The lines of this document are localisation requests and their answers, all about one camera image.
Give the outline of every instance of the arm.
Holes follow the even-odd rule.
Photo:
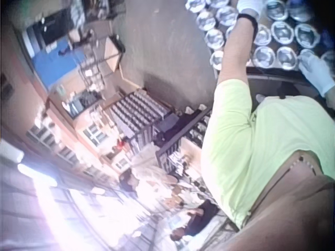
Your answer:
[[[251,9],[242,12],[256,16],[256,12]],[[237,20],[225,45],[218,84],[228,79],[239,79],[248,83],[246,64],[250,57],[253,33],[254,28],[250,20],[246,18]]]
[[[191,215],[199,215],[199,216],[203,216],[204,215],[204,210],[201,208],[194,208],[194,209],[189,209],[187,211],[187,215],[191,216]]]

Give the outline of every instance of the man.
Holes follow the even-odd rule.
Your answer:
[[[74,42],[72,44],[70,44],[69,46],[67,46],[64,50],[60,50],[58,52],[59,56],[65,56],[68,53],[70,53],[71,51],[84,46],[85,44],[88,44],[91,40],[91,37],[93,36],[94,31],[91,29],[89,30],[85,36],[81,37],[80,41],[78,42]]]
[[[205,200],[199,207],[187,211],[187,215],[191,219],[184,227],[174,229],[170,235],[172,241],[180,241],[184,236],[196,236],[199,234],[219,212],[219,208],[211,203],[210,200]]]
[[[124,171],[119,177],[120,185],[125,191],[136,192],[140,182],[147,182],[150,185],[178,183],[177,178],[158,167],[156,150],[155,146],[148,144],[131,160],[132,168]]]
[[[238,2],[202,148],[202,175],[242,229],[220,250],[314,250],[332,244],[335,125],[303,96],[267,97],[251,114],[245,65],[262,8],[260,0]],[[306,77],[329,98],[335,82],[328,68],[316,65]]]

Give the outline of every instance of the hand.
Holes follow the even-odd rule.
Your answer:
[[[258,19],[261,16],[264,7],[263,0],[239,0],[237,10],[239,13],[245,13]]]
[[[301,56],[299,59],[299,69],[303,75],[325,97],[325,93],[335,86],[328,65],[315,55]]]

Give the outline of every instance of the black shirt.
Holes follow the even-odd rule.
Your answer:
[[[200,233],[219,212],[218,207],[212,204],[210,200],[205,200],[198,208],[203,209],[204,214],[202,216],[192,215],[185,227],[185,235],[195,236]]]

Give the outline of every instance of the ceiling light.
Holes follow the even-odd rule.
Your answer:
[[[17,165],[18,170],[20,173],[32,178],[34,181],[48,185],[50,187],[56,187],[57,186],[57,181],[53,178],[51,178],[48,175],[45,175],[43,173],[40,173],[24,164],[18,164]]]
[[[39,118],[36,118],[34,123],[38,127],[38,129],[41,129],[42,123],[41,123],[41,120]]]
[[[93,76],[93,72],[92,72],[92,70],[87,70],[87,71],[85,71],[85,76],[86,76],[86,77],[92,77],[92,76]]]
[[[94,193],[95,195],[103,195],[105,193],[105,190],[103,188],[100,188],[100,187],[94,187],[91,190],[91,193]]]

